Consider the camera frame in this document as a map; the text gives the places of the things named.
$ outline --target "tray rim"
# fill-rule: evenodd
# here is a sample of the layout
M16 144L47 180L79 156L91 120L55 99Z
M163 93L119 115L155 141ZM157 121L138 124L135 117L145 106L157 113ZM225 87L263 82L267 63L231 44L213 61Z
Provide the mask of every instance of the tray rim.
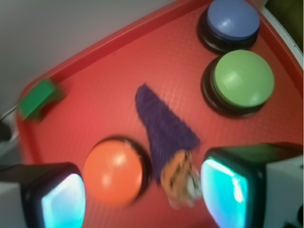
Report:
M54 83L59 84L76 72L88 67L92 63L133 42L141 36L148 34L204 5L207 5L211 1L212 0L177 0L176 2L173 2L131 23L130 25L89 46L30 82L21 92L18 101L20 101L21 98L41 79L50 78ZM258 13L261 20L259 30L260 36L266 41L279 62L287 71L303 99L303 69L297 62L292 51L288 48L287 44L283 41L278 32L272 27L270 22L260 11ZM24 156L26 163L42 163L42 159L38 153L37 144L30 143L35 142L34 135L31 132L31 123L22 121L18 114L16 115L16 122L19 130L22 154L26 154L26 156Z

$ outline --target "white wall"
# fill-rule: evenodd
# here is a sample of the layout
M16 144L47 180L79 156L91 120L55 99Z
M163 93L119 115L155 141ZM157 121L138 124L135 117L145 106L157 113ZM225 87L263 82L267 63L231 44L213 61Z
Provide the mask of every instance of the white wall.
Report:
M0 114L24 86L174 0L0 0Z

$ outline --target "purple fabric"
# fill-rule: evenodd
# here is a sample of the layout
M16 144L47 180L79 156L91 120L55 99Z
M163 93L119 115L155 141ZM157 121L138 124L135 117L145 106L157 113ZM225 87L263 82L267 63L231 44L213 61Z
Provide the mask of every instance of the purple fabric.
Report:
M200 140L146 84L138 88L135 101L150 141L153 175L160 184L162 168L174 153L192 150Z

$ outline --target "red tray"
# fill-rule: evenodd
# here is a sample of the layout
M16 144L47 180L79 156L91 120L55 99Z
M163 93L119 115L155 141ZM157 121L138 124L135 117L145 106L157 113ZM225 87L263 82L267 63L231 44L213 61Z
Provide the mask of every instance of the red tray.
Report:
M210 147L288 141L303 143L303 70L283 40L261 16L251 51L262 56L275 76L275 90L249 118L231 119L205 103L200 80L217 55L199 42L196 26L210 0L168 5L101 40L42 78L58 83L66 98L40 123L17 117L28 163L74 162L80 170L92 147L109 135L124 134L147 150L146 129L135 108L137 88L147 83L202 141L194 153L199 168ZM108 209L87 195L84 227L214 227L204 202L174 210L154 181L124 209Z

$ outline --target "glowing cyan screen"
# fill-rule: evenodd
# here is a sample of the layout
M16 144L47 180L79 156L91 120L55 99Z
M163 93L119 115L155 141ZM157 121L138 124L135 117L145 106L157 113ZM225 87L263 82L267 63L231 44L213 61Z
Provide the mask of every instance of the glowing cyan screen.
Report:
M205 204L219 227L246 225L246 178L214 159L207 159L201 167L201 183Z
M86 211L83 180L71 174L42 198L42 213L46 228L80 228Z

